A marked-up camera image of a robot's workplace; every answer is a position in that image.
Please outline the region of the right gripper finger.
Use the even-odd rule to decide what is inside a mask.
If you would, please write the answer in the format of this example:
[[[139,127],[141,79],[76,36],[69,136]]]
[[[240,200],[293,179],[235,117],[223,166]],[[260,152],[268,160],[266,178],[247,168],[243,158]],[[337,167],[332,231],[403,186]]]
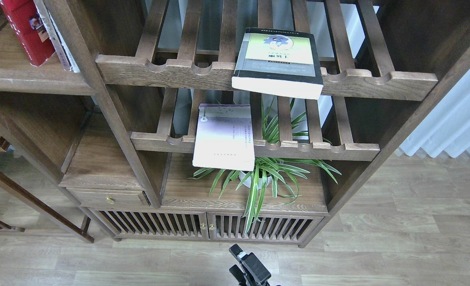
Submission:
[[[242,265],[242,268],[239,268],[238,265],[233,265],[230,267],[229,272],[235,277],[238,281],[239,286],[247,286],[248,285],[248,269]]]

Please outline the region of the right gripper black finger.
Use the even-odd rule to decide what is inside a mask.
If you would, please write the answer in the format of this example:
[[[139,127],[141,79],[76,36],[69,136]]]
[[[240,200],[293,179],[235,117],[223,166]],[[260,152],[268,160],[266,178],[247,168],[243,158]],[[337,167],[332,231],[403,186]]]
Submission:
[[[241,268],[243,265],[248,269],[248,286],[269,286],[268,279],[271,278],[271,273],[253,252],[247,254],[237,244],[231,246],[229,252],[239,262]]]

